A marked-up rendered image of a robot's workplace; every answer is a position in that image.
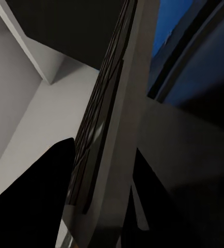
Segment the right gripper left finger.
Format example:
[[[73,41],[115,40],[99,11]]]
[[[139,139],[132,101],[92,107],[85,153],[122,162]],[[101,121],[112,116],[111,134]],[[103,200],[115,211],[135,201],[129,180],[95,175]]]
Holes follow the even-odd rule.
[[[71,137],[0,195],[0,248],[55,248],[74,160]]]

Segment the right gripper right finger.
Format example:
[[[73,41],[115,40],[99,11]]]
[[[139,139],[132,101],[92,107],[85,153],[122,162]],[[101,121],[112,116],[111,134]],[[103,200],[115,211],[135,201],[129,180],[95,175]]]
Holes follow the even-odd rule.
[[[150,230],[138,228],[131,187],[121,248],[204,248],[138,148],[132,179]]]

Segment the monitor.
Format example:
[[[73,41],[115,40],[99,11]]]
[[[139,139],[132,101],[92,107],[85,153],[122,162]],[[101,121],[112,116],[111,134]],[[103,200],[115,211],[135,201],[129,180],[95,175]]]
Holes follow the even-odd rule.
[[[222,0],[207,0],[163,66],[155,99],[194,34]],[[125,0],[6,0],[26,37],[100,71]]]

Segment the keyboard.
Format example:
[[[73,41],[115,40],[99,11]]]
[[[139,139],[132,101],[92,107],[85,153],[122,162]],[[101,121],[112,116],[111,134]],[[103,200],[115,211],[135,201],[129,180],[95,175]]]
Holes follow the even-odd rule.
[[[161,0],[125,0],[75,145],[61,219],[77,248],[115,248],[129,202]]]

